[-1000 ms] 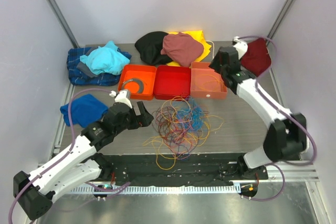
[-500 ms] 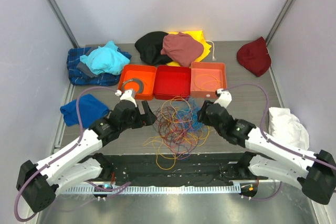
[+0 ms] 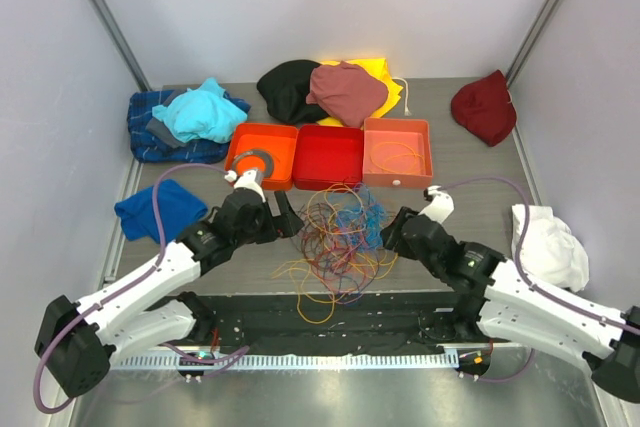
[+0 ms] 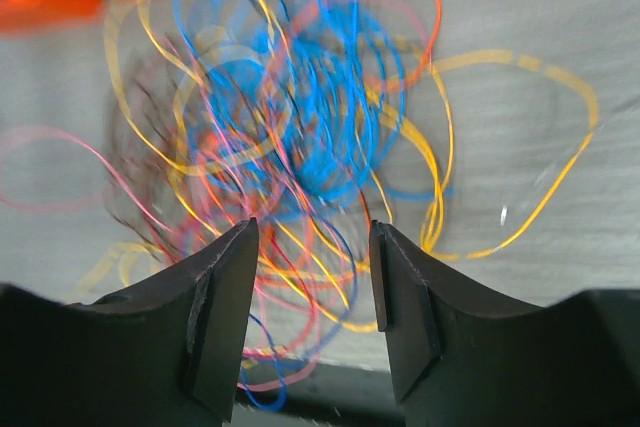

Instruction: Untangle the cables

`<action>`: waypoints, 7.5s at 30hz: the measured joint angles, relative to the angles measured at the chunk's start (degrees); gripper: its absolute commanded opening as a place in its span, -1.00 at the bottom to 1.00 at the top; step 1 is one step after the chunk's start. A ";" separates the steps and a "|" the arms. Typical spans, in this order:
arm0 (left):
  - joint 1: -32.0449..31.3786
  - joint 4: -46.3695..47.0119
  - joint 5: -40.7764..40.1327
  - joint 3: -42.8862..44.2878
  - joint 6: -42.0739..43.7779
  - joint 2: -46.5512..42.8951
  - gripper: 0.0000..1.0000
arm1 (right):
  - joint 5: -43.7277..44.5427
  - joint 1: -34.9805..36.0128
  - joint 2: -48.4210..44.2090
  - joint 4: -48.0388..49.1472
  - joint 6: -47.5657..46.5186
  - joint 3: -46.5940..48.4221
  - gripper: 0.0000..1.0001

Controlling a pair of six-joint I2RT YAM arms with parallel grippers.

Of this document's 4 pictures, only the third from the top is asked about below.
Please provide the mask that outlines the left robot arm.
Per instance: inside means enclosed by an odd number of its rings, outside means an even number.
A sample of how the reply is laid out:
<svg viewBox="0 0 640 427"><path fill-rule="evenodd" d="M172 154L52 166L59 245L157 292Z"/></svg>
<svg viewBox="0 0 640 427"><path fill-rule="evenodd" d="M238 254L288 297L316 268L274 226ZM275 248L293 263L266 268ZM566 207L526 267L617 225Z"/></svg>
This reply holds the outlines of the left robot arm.
<svg viewBox="0 0 640 427"><path fill-rule="evenodd" d="M40 361L33 394L40 395L44 372L74 399L95 388L113 365L139 352L182 339L193 346L205 344L215 316L195 294L155 304L226 263L244 245L297 235L303 222L286 193L276 192L275 200L278 215L258 189L236 188L209 218L188 226L155 258L119 281L75 302L64 295L52 300L34 347Z"/></svg>

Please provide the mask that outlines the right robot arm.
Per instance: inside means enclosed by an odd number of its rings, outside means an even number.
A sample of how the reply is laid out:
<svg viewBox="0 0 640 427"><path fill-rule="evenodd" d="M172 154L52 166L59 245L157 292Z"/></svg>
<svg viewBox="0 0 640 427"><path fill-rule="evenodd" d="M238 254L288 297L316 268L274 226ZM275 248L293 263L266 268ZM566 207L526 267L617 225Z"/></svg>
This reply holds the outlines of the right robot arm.
<svg viewBox="0 0 640 427"><path fill-rule="evenodd" d="M606 307L520 272L477 242L458 241L423 212L402 208L381 238L459 294L451 327L465 342L481 335L543 352L588 373L608 394L639 401L639 309Z"/></svg>

